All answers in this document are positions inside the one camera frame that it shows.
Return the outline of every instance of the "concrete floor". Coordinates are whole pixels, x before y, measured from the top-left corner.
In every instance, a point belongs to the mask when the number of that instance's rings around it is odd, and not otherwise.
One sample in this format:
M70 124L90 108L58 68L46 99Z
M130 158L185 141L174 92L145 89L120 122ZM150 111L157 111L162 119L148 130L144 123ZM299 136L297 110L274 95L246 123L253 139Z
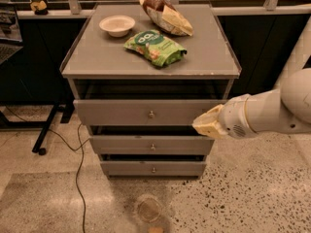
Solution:
M42 112L12 110L27 120ZM77 115L68 124L60 118L57 114L51 129L76 148ZM34 154L38 135L0 132L0 232L83 232L83 200L75 184L82 153L50 132L43 144L47 154ZM81 138L87 139L84 126ZM151 227L165 233L311 232L310 135L218 140L207 162L197 180L108 180L86 143L78 178L86 232L147 233Z

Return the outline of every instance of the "cabinet top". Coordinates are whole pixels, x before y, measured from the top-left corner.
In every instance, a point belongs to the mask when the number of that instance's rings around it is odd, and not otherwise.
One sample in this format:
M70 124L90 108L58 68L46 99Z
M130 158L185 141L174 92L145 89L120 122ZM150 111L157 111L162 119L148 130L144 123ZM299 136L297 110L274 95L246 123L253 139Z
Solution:
M149 60L123 44L145 30L158 29L140 5L99 5L73 49L62 74L69 79L235 79L240 66L209 5L174 5L192 25L192 36L167 37L188 53L171 65L157 69ZM114 38L99 28L99 22L115 15L133 17L133 29Z

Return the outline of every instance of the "floor drain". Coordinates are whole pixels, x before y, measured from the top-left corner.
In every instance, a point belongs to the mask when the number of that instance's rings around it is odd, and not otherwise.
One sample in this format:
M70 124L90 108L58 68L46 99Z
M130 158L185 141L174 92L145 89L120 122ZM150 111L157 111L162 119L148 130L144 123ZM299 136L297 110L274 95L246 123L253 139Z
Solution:
M138 216L146 222L156 221L161 215L161 207L154 198L144 198L137 210Z

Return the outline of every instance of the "green chip bag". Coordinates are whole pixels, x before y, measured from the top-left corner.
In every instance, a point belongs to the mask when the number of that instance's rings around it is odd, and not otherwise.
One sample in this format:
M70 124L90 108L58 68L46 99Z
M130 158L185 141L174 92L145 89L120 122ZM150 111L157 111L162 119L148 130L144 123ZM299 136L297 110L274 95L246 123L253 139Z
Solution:
M181 45L163 36L157 30L148 30L134 35L126 41L124 47L139 52L159 67L180 60L187 53Z

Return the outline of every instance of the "gray drawer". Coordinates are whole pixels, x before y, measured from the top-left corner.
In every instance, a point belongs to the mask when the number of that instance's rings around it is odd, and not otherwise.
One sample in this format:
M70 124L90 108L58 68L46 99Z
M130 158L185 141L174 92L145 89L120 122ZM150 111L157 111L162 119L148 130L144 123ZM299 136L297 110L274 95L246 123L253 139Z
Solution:
M200 136L92 136L98 154L197 154L207 155L213 140Z
M220 100L75 100L86 125L192 125Z
M205 162L143 162L143 161L101 161L101 168L107 176L192 176L200 177Z

